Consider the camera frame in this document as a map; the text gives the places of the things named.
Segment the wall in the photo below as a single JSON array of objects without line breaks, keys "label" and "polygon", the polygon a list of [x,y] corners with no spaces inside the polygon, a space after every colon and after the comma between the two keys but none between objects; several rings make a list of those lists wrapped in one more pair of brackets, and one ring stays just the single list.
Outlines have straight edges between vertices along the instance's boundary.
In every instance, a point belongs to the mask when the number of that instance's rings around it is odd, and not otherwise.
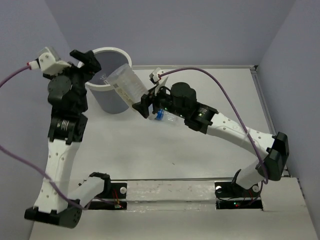
[{"label": "wall", "polygon": [[300,178],[320,236],[320,1],[297,0],[258,68],[273,123],[289,136],[290,172]]},{"label": "wall", "polygon": [[[2,0],[0,7],[0,72],[3,79],[54,46],[67,57],[68,44],[43,0]],[[51,108],[48,80],[40,71],[26,71],[0,89],[0,144],[45,168]],[[0,238],[29,239],[33,222],[25,209],[35,202],[42,177],[0,152]]]},{"label": "wall", "polygon": [[134,65],[256,65],[294,0],[46,0],[71,48]]}]

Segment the white table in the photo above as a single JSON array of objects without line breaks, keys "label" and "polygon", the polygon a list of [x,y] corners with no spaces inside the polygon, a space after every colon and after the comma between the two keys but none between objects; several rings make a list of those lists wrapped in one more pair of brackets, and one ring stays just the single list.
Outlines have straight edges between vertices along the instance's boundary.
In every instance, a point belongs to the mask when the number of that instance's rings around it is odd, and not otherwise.
[{"label": "white table", "polygon": [[[250,70],[208,71],[225,87],[244,123],[268,133]],[[153,86],[148,78],[152,70],[135,72],[147,88]],[[220,89],[203,73],[174,73],[168,85],[176,82],[188,83],[196,90],[199,102],[236,120]],[[100,109],[90,92],[88,105],[87,128],[74,161],[70,190],[92,172],[108,173],[111,179],[232,178],[238,169],[256,159],[227,141],[188,129],[183,121],[179,126],[170,126],[144,119],[130,109],[111,115]],[[315,240],[299,186],[291,180],[265,187],[262,201],[266,211],[215,210],[214,204],[205,210],[165,210],[168,205],[162,210],[89,210],[82,214],[75,229],[36,222],[30,240]]]}]

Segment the clear plastic bottle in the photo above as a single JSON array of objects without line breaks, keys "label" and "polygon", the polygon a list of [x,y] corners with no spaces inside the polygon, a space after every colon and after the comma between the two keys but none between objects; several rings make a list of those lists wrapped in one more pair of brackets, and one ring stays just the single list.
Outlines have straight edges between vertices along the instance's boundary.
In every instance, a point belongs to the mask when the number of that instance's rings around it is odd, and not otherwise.
[{"label": "clear plastic bottle", "polygon": [[178,117],[163,109],[160,109],[155,117],[155,120],[176,125],[178,123]]}]

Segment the clear plastic container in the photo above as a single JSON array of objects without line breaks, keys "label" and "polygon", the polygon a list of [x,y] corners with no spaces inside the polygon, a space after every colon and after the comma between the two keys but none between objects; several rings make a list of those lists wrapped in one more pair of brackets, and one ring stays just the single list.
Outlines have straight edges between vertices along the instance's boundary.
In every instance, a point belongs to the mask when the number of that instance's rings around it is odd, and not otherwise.
[{"label": "clear plastic container", "polygon": [[127,63],[111,73],[104,82],[112,85],[130,108],[133,104],[140,102],[141,97],[148,93],[146,86]]},{"label": "clear plastic container", "polygon": [[163,109],[160,109],[155,117],[155,120],[176,125],[178,123],[178,117]]}]

